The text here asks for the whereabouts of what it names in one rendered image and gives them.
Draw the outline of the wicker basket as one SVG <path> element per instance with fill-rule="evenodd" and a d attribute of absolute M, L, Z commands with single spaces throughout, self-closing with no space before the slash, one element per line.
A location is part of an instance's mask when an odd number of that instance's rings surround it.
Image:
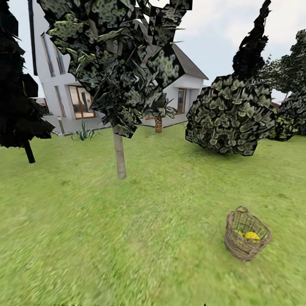
<path fill-rule="evenodd" d="M 243 208 L 245 212 L 238 210 L 239 208 Z M 246 234 L 246 231 L 255 232 L 261 239 L 245 238 L 234 229 L 240 230 L 243 234 Z M 272 241 L 272 234 L 263 221 L 250 214 L 248 209 L 242 205 L 228 213 L 224 239 L 225 247 L 230 254 L 240 261 L 252 262 Z"/>

